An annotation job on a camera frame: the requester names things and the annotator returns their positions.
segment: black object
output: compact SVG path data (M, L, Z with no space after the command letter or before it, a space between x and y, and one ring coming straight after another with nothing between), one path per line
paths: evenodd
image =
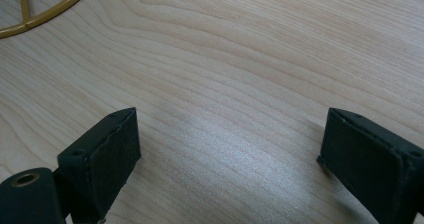
M108 115L58 155L0 185L0 223L99 223L140 159L135 108Z
M379 223L423 213L424 150L360 115L330 108L318 162Z

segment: gold metal ring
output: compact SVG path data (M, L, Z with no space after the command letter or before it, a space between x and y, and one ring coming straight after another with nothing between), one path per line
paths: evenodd
M39 26L52 18L56 17L60 13L66 11L68 8L70 8L72 5L77 3L79 0L63 0L56 4L55 6L51 7L47 11L40 13L38 15L35 15L31 17L30 10L29 10L29 4L28 0L20 0L21 1L21 11L22 11L22 22L6 27L3 29L0 29L0 38L5 38L9 36L13 36L16 34L20 34L22 32L26 32L30 30L31 28L34 28L36 26Z

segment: black robotic claw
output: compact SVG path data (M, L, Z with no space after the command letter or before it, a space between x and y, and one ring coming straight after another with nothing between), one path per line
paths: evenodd
M328 111L318 162L379 223L408 224L423 213L424 151L360 115Z
M140 159L135 108L103 118L58 155L0 184L0 223L99 223Z

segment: wooden table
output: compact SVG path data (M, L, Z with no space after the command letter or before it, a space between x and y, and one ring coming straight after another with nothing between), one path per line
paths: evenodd
M134 106L107 223L376 223L316 157L329 107L424 147L423 23L424 0L82 0L0 40L0 181Z

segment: yellow curved rod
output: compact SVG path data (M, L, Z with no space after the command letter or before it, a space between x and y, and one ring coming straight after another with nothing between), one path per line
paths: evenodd
M39 26L44 22L51 20L60 13L66 11L79 0L63 0L51 7L47 11L36 16L30 17L28 0L21 0L21 11L23 21L17 25L0 29L0 39L26 32L31 28Z

